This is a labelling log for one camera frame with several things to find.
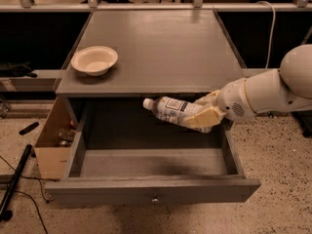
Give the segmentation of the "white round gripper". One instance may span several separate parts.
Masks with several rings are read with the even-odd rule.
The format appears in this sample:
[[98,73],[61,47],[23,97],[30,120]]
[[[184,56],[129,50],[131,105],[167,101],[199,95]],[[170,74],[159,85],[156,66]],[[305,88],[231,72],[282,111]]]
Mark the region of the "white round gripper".
[[225,116],[231,121],[247,120],[255,116],[247,97],[246,78],[225,85],[220,91],[213,91],[194,101],[195,104],[216,106],[207,107],[195,115],[184,118],[186,126],[191,128],[207,128],[218,125]]

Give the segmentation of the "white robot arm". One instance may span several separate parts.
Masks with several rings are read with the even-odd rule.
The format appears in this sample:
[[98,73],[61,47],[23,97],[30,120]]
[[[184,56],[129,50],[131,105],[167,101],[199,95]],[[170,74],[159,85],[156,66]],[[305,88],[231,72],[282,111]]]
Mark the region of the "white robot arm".
[[195,103],[202,108],[184,119],[190,128],[210,128],[223,118],[242,121],[269,111],[311,110],[312,45],[287,52],[279,69],[230,82]]

